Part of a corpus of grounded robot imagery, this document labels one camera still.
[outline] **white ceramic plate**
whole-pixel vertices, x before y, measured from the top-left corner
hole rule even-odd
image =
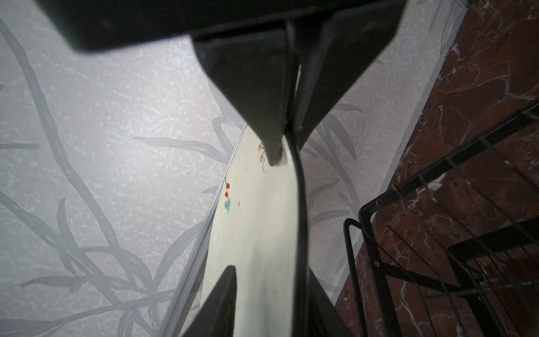
[[[266,161],[247,126],[213,219],[201,302],[236,267],[234,336],[290,336],[304,326],[307,293],[305,186],[299,156],[282,138],[281,162]]]

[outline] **wire shelf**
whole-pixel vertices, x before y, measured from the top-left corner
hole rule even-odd
[[[535,100],[345,221],[362,336],[373,311],[382,328],[371,335],[539,333],[539,174],[528,169],[539,166],[538,121]],[[375,306],[363,305],[350,226],[362,230]]]

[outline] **black metal stand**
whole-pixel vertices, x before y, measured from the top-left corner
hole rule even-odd
[[[352,337],[329,301],[318,279],[309,270],[307,337]],[[184,337],[226,337],[234,332],[236,310],[236,268],[228,266]]]
[[[367,323],[365,320],[360,285],[358,282],[355,258],[350,238],[349,227],[351,225],[362,230],[369,265],[375,283],[374,288],[376,289],[378,304],[382,313],[382,319],[387,336],[402,336],[398,316],[393,305],[393,299],[391,297],[391,292],[387,281],[388,276],[416,284],[421,294],[418,300],[422,301],[427,313],[429,311],[426,306],[426,301],[436,298],[446,298],[451,302],[454,314],[457,317],[459,324],[462,325],[462,321],[453,302],[453,298],[463,298],[467,301],[472,313],[475,316],[477,324],[485,336],[507,336],[507,329],[500,321],[496,310],[493,308],[493,305],[487,298],[487,293],[494,292],[496,294],[496,290],[499,288],[513,289],[519,286],[534,286],[539,283],[539,281],[533,279],[520,283],[512,282],[496,288],[496,286],[492,285],[488,278],[486,278],[484,273],[480,272],[483,275],[482,280],[478,280],[477,276],[473,276],[471,267],[468,265],[468,261],[475,260],[480,257],[488,257],[494,264],[494,260],[499,259],[496,256],[497,253],[505,253],[511,259],[511,256],[507,253],[507,251],[515,248],[522,249],[524,252],[526,252],[526,254],[528,254],[526,246],[530,244],[538,246],[539,243],[539,219],[535,218],[525,222],[518,222],[515,219],[512,219],[492,199],[477,189],[473,183],[471,183],[459,170],[458,165],[466,162],[482,151],[490,149],[496,153],[500,159],[501,165],[507,165],[520,178],[530,184],[536,191],[539,191],[539,187],[536,186],[535,183],[526,178],[526,176],[524,176],[514,165],[512,165],[493,147],[496,143],[537,121],[539,121],[539,100],[535,100],[525,108],[516,111],[510,117],[499,122],[497,125],[483,132],[465,145],[455,149],[444,158],[438,160],[416,174],[414,177],[402,183],[400,186],[393,186],[391,190],[367,203],[360,210],[359,223],[353,219],[345,220],[344,237],[362,336],[367,336]],[[451,211],[449,211],[444,205],[440,204],[440,202],[434,198],[429,189],[428,183],[450,170],[453,170],[462,179],[464,179],[467,184],[478,194],[480,194],[483,199],[490,203],[499,214],[504,214],[507,220],[511,222],[511,225],[482,236],[473,235],[472,232],[465,225],[463,225]],[[436,236],[432,234],[431,230],[429,230],[422,223],[416,213],[404,200],[406,195],[416,191],[419,188],[425,188],[434,202],[443,208],[444,211],[449,215],[451,221],[461,226],[462,229],[473,236],[473,238],[450,247],[444,247],[441,242],[437,240]],[[434,239],[440,248],[445,249],[451,268],[459,282],[459,286],[444,282],[440,274],[428,264],[425,258],[422,257],[383,219],[382,209],[387,205],[398,202],[399,200],[404,203],[406,210],[416,219],[418,225],[427,232],[429,237]],[[431,271],[438,276],[437,279],[417,274],[403,268],[387,251],[384,250],[382,246],[378,244],[371,223],[371,216],[376,212],[379,213],[377,216],[382,218],[386,228],[390,230],[402,243],[404,243],[411,253],[422,260],[431,269]],[[392,264],[382,262],[380,251],[382,251],[392,260]],[[442,295],[426,297],[421,292],[421,287],[441,292]],[[429,322],[436,335],[436,330],[434,329],[431,317],[429,317]],[[518,330],[517,324],[513,323],[513,325],[515,329]]]

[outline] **marble floor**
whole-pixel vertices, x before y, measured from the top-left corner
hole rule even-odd
[[[539,97],[538,65],[534,61],[539,56],[539,43],[532,37],[539,33],[538,9],[538,2],[515,5],[500,0],[477,1],[468,9],[405,153],[391,178],[392,183],[406,181],[454,148]],[[385,207],[383,216],[377,214],[373,222],[378,242],[409,270],[430,277],[436,276],[386,227],[391,226],[434,266],[433,269],[446,282],[458,285],[448,257],[441,247],[472,238],[472,235],[463,230],[454,217],[471,233],[480,236],[506,227],[511,224],[509,219],[526,221],[539,216],[539,192],[534,188],[534,184],[539,184],[538,130],[538,123],[534,123],[495,146],[529,182],[505,165],[495,151],[487,150],[461,165],[460,174],[453,170],[429,184],[437,202],[433,202],[425,189],[420,189],[406,198],[408,206],[396,202]],[[453,216],[448,215],[441,204]],[[435,242],[433,236],[418,225],[412,212],[431,228],[439,242]],[[524,250],[510,250],[510,255],[501,257],[502,279],[522,277],[519,270],[521,273],[522,270],[531,273],[526,274],[527,278],[537,278],[534,259],[537,259],[539,252],[536,247],[526,247],[526,250],[526,253]],[[384,332],[380,311],[366,257],[363,247],[356,263],[369,336],[382,336]],[[383,260],[393,263],[385,256]],[[478,259],[477,266],[481,265],[479,269],[486,271],[485,277],[492,279],[491,282],[500,282],[500,275],[488,264]],[[397,279],[388,282],[403,335],[434,335],[421,307],[417,288]],[[498,309],[496,306],[501,306],[500,303],[505,304],[508,314],[498,315],[509,335],[522,335],[522,331],[529,327],[532,318],[526,311],[533,312],[530,308],[537,302],[534,291],[501,291],[498,301],[492,298],[489,300],[495,303],[495,310]],[[438,336],[456,336],[459,329],[467,331],[469,336],[482,335],[469,306],[462,299],[455,300],[461,322],[446,299],[430,302],[427,307]],[[355,335],[359,335],[350,279],[338,298],[336,308]]]

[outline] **red berry painting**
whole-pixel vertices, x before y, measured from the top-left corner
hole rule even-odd
[[[225,209],[226,209],[226,213],[228,214],[230,212],[230,198],[229,198],[229,188],[230,188],[230,184],[226,181],[226,177],[225,177],[225,189],[226,189],[226,192],[225,192]]]
[[[260,154],[260,162],[262,163],[262,172],[266,173],[266,171],[264,170],[264,163],[266,162],[266,159],[264,158],[264,147],[262,146],[262,142],[260,142],[260,144],[258,144],[258,152],[262,151],[262,153]]]

